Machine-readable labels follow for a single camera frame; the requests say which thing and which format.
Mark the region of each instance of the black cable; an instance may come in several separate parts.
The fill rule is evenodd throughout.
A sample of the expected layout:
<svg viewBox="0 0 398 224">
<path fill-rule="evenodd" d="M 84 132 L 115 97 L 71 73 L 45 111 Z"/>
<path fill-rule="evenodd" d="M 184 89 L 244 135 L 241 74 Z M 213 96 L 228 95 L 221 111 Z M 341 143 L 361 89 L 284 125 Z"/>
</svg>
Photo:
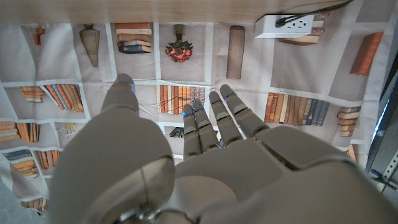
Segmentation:
<svg viewBox="0 0 398 224">
<path fill-rule="evenodd" d="M 304 16 L 314 15 L 314 14 L 323 13 L 323 12 L 330 12 L 330 11 L 334 11 L 336 9 L 340 9 L 342 7 L 345 7 L 346 5 L 348 5 L 352 1 L 354 1 L 354 0 L 349 0 L 349 1 L 337 4 L 337 5 L 334 5 L 334 6 L 324 7 L 323 9 L 318 9 L 318 10 L 315 10 L 315 11 L 312 11 L 312 12 L 300 13 L 300 14 L 296 14 L 296 15 L 293 15 L 293 16 L 288 16 L 288 17 L 285 17 L 285 18 L 278 19 L 276 21 L 275 27 L 276 28 L 283 27 L 284 25 L 286 25 L 286 23 L 292 22 L 292 21 L 300 19 L 300 18 L 303 18 Z"/>
</svg>

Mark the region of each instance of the electrical outlet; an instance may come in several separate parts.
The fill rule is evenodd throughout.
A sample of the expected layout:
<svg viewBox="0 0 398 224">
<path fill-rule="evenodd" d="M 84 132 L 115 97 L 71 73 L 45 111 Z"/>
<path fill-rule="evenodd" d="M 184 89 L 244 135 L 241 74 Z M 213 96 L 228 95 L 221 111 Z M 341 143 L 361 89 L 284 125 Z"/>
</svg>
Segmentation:
<svg viewBox="0 0 398 224">
<path fill-rule="evenodd" d="M 313 15 L 286 23 L 276 28 L 276 21 L 292 15 L 266 15 L 256 22 L 256 38 L 297 38 L 311 33 Z"/>
</svg>

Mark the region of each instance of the robot finger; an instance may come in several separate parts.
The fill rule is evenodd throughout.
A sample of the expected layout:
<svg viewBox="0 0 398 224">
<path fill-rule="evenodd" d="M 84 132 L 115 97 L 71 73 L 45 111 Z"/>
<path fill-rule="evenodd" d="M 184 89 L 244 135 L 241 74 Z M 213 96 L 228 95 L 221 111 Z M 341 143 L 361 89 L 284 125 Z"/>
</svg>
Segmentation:
<svg viewBox="0 0 398 224">
<path fill-rule="evenodd" d="M 202 151 L 206 152 L 212 148 L 219 148 L 220 143 L 218 142 L 216 133 L 214 132 L 213 126 L 211 125 L 206 111 L 200 101 L 193 102 L 193 114 L 197 121 Z"/>
<path fill-rule="evenodd" d="M 268 126 L 255 115 L 243 102 L 237 94 L 228 85 L 222 85 L 220 88 L 229 110 L 232 112 L 237 124 L 247 138 L 253 137 L 259 131 L 267 129 Z"/>
<path fill-rule="evenodd" d="M 212 91 L 209 94 L 211 107 L 213 108 L 214 116 L 217 120 L 217 126 L 220 130 L 221 138 L 228 146 L 232 142 L 242 139 L 242 135 L 236 127 L 233 118 L 227 112 L 223 101 L 218 96 L 217 92 Z"/>
<path fill-rule="evenodd" d="M 200 155 L 202 152 L 192 107 L 185 105 L 182 114 L 184 119 L 184 159 L 188 159 L 189 157 Z"/>
</svg>

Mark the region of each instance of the vase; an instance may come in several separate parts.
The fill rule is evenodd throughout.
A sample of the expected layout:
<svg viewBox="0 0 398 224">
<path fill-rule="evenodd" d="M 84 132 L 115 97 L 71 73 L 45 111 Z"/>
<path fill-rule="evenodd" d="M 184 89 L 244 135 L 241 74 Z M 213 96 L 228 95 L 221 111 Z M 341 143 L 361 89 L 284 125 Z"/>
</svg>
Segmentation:
<svg viewBox="0 0 398 224">
<path fill-rule="evenodd" d="M 86 29 L 80 31 L 80 39 L 86 49 L 93 67 L 98 67 L 98 47 L 100 46 L 100 32 L 93 29 L 94 24 L 84 24 Z"/>
</svg>

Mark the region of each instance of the white robotic hand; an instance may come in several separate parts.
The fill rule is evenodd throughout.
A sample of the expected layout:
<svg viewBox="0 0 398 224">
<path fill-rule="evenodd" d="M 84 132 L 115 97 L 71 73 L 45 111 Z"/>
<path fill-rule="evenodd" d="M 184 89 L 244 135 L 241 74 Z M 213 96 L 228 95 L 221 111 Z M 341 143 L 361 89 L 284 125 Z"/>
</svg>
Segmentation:
<svg viewBox="0 0 398 224">
<path fill-rule="evenodd" d="M 395 223 L 398 214 L 353 161 L 296 129 L 269 129 L 227 86 L 185 105 L 184 161 L 138 117 L 125 74 L 101 114 L 65 148 L 50 186 L 52 223 Z"/>
</svg>

